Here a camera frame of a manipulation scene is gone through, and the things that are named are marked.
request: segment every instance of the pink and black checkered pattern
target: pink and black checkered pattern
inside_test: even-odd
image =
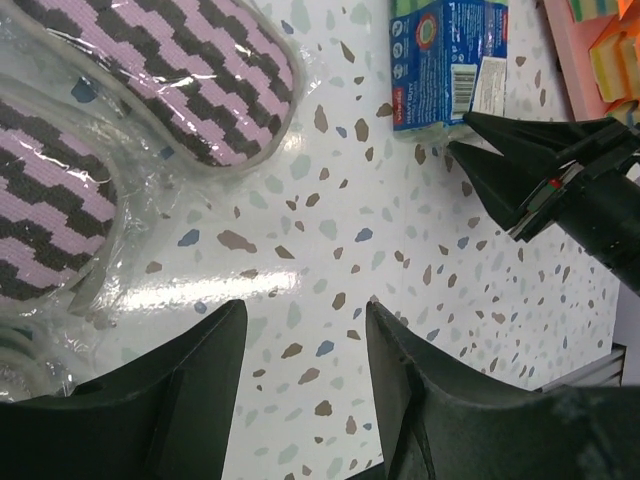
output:
[[[14,0],[94,57],[209,166],[240,165],[282,133],[287,54],[233,0]]]
[[[64,286],[116,216],[109,171],[75,137],[0,100],[0,307]]]

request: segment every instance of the barcode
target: barcode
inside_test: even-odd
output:
[[[461,120],[462,115],[471,108],[477,73],[477,65],[451,65],[451,91],[453,92],[451,120]]]

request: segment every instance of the terrazzo surface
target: terrazzo surface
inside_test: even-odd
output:
[[[378,298],[527,389],[610,352],[618,283],[553,227],[514,243],[438,147],[390,135],[386,2],[258,0],[322,83],[240,188],[182,205],[98,352],[117,367],[247,300],[225,479],[344,479],[381,461],[364,308]],[[512,0],[507,115],[566,117],[541,2]]]

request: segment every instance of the checkered slipper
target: checkered slipper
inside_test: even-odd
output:
[[[0,310],[27,311],[95,266],[117,223],[112,170],[74,136],[0,99]]]
[[[0,11],[200,165],[256,164],[291,122],[290,49],[235,0],[3,0]]]

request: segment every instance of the blue sponge package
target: blue sponge package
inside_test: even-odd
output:
[[[392,0],[393,125],[413,132],[504,114],[507,0]]]

